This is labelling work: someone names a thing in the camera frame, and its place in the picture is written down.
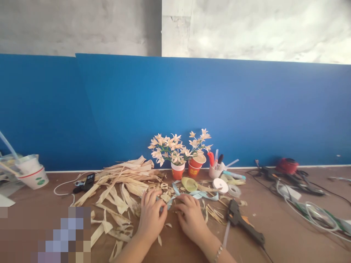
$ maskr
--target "red paper cup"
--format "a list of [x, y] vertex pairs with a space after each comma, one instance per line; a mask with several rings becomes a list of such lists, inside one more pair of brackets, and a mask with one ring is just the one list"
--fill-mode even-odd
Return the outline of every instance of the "red paper cup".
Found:
[[189, 177], [195, 178], [195, 177], [197, 176], [197, 174], [199, 173], [200, 168], [201, 168], [201, 167], [198, 167], [198, 168], [192, 167], [192, 166], [189, 164], [189, 170], [188, 170]]
[[199, 155], [189, 160], [189, 164], [194, 168], [201, 168], [201, 166], [206, 163], [206, 156]]

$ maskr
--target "white wall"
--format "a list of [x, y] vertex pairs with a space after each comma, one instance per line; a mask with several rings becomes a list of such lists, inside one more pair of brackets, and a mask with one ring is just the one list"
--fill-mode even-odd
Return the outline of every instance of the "white wall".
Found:
[[351, 64], [351, 1], [163, 0], [162, 56]]
[[0, 53], [161, 55], [161, 0], [1, 0]]

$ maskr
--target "white tape roll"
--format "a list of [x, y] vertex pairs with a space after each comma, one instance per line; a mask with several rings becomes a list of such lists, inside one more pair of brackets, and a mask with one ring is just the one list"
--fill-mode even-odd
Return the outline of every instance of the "white tape roll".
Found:
[[225, 181], [223, 181], [222, 179], [220, 178], [216, 178], [213, 180], [213, 188], [214, 189], [220, 189], [218, 192], [221, 193], [221, 194], [225, 194], [228, 192], [228, 185]]
[[241, 190], [239, 189], [239, 187], [235, 186], [235, 185], [228, 185], [229, 189], [228, 189], [228, 193], [232, 196], [232, 197], [240, 197], [241, 195]]

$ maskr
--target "person's right hand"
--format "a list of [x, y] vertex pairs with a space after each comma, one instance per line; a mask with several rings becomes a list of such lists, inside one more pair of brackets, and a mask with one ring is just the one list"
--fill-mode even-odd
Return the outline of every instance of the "person's right hand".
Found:
[[212, 233], [208, 229], [201, 212], [201, 206], [197, 199], [191, 195], [182, 194], [177, 196], [183, 203], [175, 205], [174, 208], [184, 214], [177, 213], [180, 226], [184, 233], [198, 246], [202, 241], [211, 237]]

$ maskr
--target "white paper cup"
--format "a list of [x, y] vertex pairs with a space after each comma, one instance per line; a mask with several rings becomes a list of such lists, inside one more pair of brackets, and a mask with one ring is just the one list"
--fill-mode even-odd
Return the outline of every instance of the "white paper cup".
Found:
[[216, 179], [220, 176], [223, 170], [215, 170], [212, 166], [210, 166], [210, 177], [212, 179]]
[[171, 167], [175, 171], [183, 171], [185, 169], [185, 164], [175, 165], [175, 164], [171, 163]]
[[49, 182], [44, 166], [42, 165], [40, 165], [40, 170], [35, 173], [26, 174], [17, 178], [34, 190], [43, 187]]
[[22, 163], [16, 163], [18, 169], [23, 174], [33, 174], [41, 169], [41, 166], [35, 155], [28, 155], [20, 158]]

